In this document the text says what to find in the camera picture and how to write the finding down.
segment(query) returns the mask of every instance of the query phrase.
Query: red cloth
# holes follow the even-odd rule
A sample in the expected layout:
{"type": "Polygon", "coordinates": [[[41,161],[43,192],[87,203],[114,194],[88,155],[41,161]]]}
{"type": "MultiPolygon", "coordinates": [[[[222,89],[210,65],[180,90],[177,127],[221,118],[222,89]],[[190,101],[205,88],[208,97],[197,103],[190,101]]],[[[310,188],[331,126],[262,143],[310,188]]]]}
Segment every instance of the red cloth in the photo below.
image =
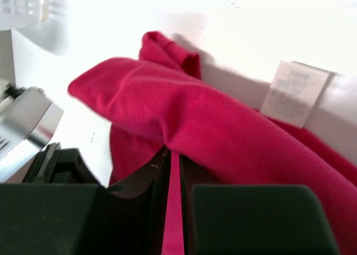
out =
{"type": "Polygon", "coordinates": [[[357,254],[357,168],[305,129],[272,122],[201,82],[199,56],[159,32],[139,60],[113,58],[69,85],[69,93],[113,122],[113,178],[174,152],[163,252],[183,254],[178,155],[224,184],[303,184],[319,197],[340,252],[357,254]]]}

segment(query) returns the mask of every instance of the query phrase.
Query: white table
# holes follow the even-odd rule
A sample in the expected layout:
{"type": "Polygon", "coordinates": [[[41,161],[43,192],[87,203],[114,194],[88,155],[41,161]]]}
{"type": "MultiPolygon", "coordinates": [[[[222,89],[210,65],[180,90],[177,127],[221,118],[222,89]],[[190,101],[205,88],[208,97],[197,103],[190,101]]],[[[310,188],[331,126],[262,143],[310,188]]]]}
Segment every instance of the white table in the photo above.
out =
{"type": "Polygon", "coordinates": [[[109,123],[67,86],[104,59],[137,57],[149,30],[199,49],[203,80],[254,108],[280,60],[337,72],[306,127],[357,165],[357,0],[53,0],[51,12],[12,32],[16,83],[42,87],[65,109],[54,141],[80,148],[102,183],[109,123]]]}

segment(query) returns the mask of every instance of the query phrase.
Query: folded fabric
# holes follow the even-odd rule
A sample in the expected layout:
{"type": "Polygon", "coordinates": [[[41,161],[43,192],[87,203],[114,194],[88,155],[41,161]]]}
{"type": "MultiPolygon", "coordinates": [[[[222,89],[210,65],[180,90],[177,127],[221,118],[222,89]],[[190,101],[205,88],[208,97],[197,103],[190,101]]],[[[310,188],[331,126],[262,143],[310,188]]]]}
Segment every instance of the folded fabric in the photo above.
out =
{"type": "MultiPolygon", "coordinates": [[[[357,168],[307,130],[274,123],[201,82],[199,66],[197,54],[149,32],[139,60],[109,59],[69,85],[72,96],[113,122],[112,180],[166,144],[223,184],[307,185],[322,202],[341,254],[357,254],[357,168]]],[[[176,155],[172,162],[165,255],[183,254],[176,155]]]]}

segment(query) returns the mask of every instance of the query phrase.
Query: plastic container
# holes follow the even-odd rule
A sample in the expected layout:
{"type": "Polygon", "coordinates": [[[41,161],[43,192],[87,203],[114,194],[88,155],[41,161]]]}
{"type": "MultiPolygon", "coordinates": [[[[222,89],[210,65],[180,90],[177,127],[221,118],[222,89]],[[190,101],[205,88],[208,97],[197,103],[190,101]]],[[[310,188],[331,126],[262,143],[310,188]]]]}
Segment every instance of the plastic container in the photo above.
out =
{"type": "Polygon", "coordinates": [[[41,23],[45,0],[0,0],[0,30],[41,23]]]}

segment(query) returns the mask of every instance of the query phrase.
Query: clothing tag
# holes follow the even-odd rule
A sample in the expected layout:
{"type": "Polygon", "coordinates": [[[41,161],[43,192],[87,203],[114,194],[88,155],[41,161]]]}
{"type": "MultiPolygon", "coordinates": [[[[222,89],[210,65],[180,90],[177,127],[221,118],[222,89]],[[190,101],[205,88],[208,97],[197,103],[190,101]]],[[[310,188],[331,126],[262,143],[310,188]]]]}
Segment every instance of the clothing tag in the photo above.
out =
{"type": "Polygon", "coordinates": [[[281,61],[260,113],[303,127],[329,72],[281,61]]]}

